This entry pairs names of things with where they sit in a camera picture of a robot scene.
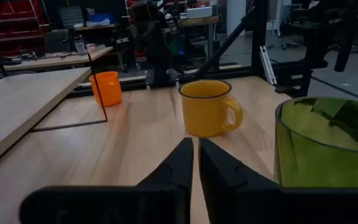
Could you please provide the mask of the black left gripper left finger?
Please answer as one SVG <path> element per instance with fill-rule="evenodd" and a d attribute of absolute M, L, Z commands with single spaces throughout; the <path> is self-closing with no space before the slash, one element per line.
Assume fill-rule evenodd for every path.
<path fill-rule="evenodd" d="M 185 138 L 135 186 L 49 186 L 21 202 L 21 223 L 189 223 L 193 141 Z"/>

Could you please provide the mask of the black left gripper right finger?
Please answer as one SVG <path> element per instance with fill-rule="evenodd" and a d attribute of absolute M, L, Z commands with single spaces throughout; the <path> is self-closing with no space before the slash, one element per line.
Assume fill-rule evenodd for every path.
<path fill-rule="evenodd" d="M 358 189 L 284 188 L 206 138 L 199 170 L 211 223 L 358 223 Z"/>

